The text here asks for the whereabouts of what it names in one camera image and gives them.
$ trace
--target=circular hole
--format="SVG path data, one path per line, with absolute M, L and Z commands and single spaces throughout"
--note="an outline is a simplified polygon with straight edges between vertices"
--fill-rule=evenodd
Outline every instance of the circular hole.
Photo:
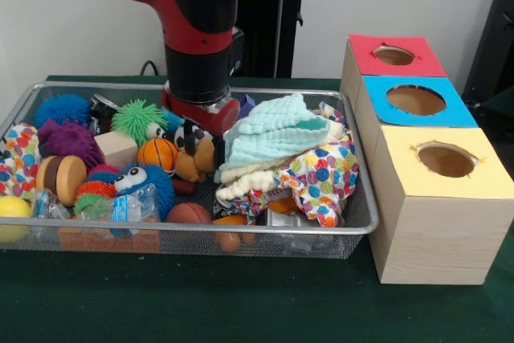
M 392 88 L 387 92 L 387 100 L 403 112 L 416 116 L 431 116 L 447 106 L 437 92 L 413 84 Z
M 475 168 L 472 155 L 450 144 L 430 144 L 418 151 L 421 162 L 444 177 L 461 178 Z
M 380 46 L 375 50 L 375 56 L 382 62 L 393 66 L 406 66 L 414 60 L 412 52 L 395 46 Z

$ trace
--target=wooden box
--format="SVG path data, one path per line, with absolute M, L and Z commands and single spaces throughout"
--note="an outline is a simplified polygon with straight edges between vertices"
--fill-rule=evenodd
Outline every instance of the wooden box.
M 371 175 L 382 283 L 485 281 L 514 216 L 514 182 L 481 129 L 382 126 Z
M 341 92 L 353 112 L 362 76 L 447 77 L 425 38 L 386 38 L 350 35 L 346 44 Z
M 475 128 L 448 78 L 363 76 L 355 120 L 368 166 L 383 125 Z

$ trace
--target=wire basket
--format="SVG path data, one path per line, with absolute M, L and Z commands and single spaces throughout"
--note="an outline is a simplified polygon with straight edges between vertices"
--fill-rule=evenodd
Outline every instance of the wire basket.
M 291 94 L 292 90 L 233 88 L 239 98 L 245 93 L 256 102 Z M 92 84 L 46 82 L 27 89 L 0 126 L 2 139 L 12 125 L 32 125 L 36 108 L 46 99 L 71 93 L 87 99 L 99 93 L 118 105 L 137 98 L 160 104 L 161 86 L 141 84 Z M 356 189 L 348 198 L 343 216 L 344 227 L 272 227 L 214 226 L 178 223 L 115 223 L 37 218 L 0 217 L 0 241 L 9 233 L 22 235 L 13 243 L 0 243 L 1 249 L 31 251 L 104 251 L 179 255 L 226 255 L 216 239 L 228 233 L 239 235 L 241 245 L 230 255 L 290 256 L 304 258 L 346 259 L 363 235 L 378 224 L 377 204 L 361 149 L 357 126 L 348 100 L 338 92 L 302 91 L 309 109 L 324 101 L 342 112 L 353 130 L 360 162 Z M 193 197 L 177 196 L 177 203 L 196 202 L 212 210 L 216 185 L 206 182 Z M 115 237 L 112 230 L 129 229 L 130 236 Z

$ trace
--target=googly eyes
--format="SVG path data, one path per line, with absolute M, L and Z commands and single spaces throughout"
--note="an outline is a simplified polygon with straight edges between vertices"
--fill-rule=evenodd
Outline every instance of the googly eyes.
M 120 193 L 122 190 L 130 189 L 133 186 L 142 184 L 146 181 L 148 175 L 142 168 L 131 168 L 131 170 L 125 176 L 119 176 L 114 181 L 114 189 Z
M 148 125 L 148 128 L 146 128 L 146 137 L 151 140 L 153 138 L 164 138 L 167 140 L 166 131 L 159 126 L 158 124 L 152 122 Z
M 130 182 L 130 180 L 127 178 L 127 176 L 119 176 L 114 181 L 114 189 L 116 189 L 116 192 L 120 193 L 122 190 L 131 188 L 133 185 Z
M 130 180 L 132 185 L 139 185 L 146 181 L 148 176 L 146 172 L 142 168 L 131 168 L 131 170 L 127 174 L 127 178 Z

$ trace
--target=tennis ball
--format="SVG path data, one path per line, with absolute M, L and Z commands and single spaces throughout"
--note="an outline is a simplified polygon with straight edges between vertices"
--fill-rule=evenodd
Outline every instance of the tennis ball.
M 0 217 L 32 217 L 29 204 L 20 197 L 0 197 Z M 0 243 L 15 243 L 29 232 L 25 225 L 0 225 Z

